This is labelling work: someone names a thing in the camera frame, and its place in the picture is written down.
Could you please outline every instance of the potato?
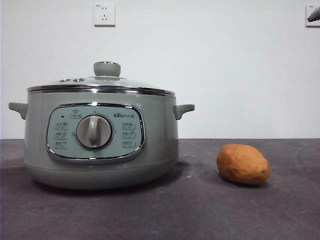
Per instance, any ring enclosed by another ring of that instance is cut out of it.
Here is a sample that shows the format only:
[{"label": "potato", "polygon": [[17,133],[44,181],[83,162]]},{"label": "potato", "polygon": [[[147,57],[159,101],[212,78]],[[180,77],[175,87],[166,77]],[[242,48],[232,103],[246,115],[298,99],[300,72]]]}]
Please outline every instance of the potato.
[{"label": "potato", "polygon": [[228,144],[221,148],[216,166],[222,177],[231,182],[259,185],[267,181],[268,161],[253,146]]}]

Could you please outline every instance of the lid knob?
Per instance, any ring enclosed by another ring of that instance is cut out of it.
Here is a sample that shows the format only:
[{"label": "lid knob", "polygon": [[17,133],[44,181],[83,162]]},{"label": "lid knob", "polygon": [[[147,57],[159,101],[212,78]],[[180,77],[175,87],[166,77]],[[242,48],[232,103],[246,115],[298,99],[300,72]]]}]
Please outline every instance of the lid knob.
[{"label": "lid knob", "polygon": [[93,71],[96,76],[120,76],[121,66],[112,61],[98,61],[93,64]]}]

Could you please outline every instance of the electrical socket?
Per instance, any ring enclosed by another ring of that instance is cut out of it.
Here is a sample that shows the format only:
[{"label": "electrical socket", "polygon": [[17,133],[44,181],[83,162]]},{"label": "electrical socket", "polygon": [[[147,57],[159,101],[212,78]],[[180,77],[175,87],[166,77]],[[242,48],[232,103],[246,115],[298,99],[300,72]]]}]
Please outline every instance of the electrical socket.
[{"label": "electrical socket", "polygon": [[116,25],[116,6],[113,3],[97,3],[93,6],[93,24],[99,26]]}]

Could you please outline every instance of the glass lid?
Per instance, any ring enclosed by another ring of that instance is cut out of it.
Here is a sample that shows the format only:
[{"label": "glass lid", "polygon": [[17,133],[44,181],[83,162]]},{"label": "glass lid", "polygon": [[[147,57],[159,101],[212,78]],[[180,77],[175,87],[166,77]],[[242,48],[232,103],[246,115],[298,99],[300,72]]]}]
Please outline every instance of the glass lid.
[{"label": "glass lid", "polygon": [[163,90],[150,84],[129,80],[120,76],[121,66],[112,61],[99,61],[93,65],[95,76],[84,78],[64,78],[40,86],[32,86],[28,92],[105,92],[148,95],[175,95],[172,91]]}]

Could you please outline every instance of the white wall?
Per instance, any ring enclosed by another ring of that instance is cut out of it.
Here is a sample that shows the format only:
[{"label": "white wall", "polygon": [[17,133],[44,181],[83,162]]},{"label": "white wall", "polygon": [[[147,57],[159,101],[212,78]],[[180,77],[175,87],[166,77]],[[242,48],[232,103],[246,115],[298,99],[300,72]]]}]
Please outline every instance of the white wall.
[{"label": "white wall", "polygon": [[320,137],[320,28],[304,27],[315,1],[110,0],[116,27],[95,28],[92,6],[104,1],[1,1],[2,139],[24,137],[8,102],[92,76],[101,60],[195,104],[180,138]]}]

